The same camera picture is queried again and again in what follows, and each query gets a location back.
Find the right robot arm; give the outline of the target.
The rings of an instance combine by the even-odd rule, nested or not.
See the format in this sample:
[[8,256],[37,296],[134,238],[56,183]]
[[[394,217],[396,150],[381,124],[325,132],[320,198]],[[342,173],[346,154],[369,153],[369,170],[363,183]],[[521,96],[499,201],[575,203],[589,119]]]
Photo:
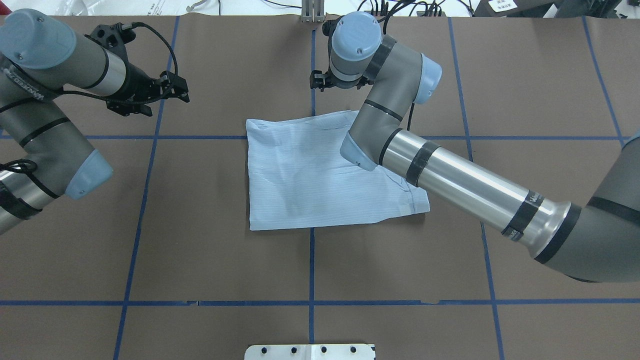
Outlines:
[[401,128],[410,107],[434,93],[442,68],[384,34],[372,14],[354,11],[328,20],[322,32],[328,69],[314,70],[310,87],[371,86],[343,139],[345,160],[366,171],[384,167],[441,196],[574,280],[639,280],[638,135],[626,142],[587,205],[554,202]]

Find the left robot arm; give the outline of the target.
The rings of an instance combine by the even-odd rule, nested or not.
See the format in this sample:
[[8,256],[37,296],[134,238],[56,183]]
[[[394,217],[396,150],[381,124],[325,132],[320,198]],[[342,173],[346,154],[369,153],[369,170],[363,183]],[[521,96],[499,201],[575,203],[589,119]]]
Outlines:
[[79,34],[38,10],[13,11],[1,27],[1,128],[26,152],[1,164],[0,228],[6,233],[55,199],[80,199],[114,170],[55,103],[61,96],[103,101],[126,117],[150,117],[150,104],[190,102],[178,69],[154,79],[128,59],[143,22],[101,24]]

